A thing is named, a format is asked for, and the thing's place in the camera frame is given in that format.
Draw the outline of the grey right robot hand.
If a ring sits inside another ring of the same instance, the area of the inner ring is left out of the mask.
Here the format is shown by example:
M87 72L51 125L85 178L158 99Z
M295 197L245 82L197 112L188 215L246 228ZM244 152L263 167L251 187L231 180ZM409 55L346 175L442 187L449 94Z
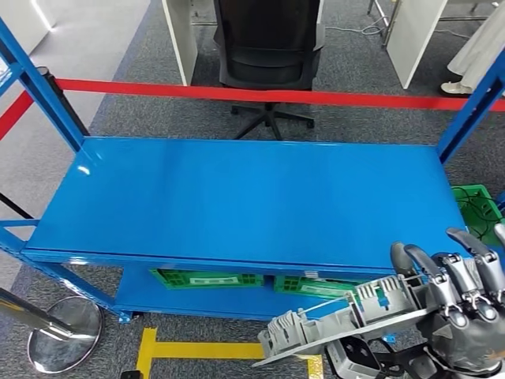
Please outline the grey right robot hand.
M469 232L450 227L451 239L470 253L476 282L458 253L427 256L415 245L394 242L395 271L412 287L427 277L427 302L436 310L416 327L424 345L397 353L412 378L493 378L504 373L504 271L497 252Z

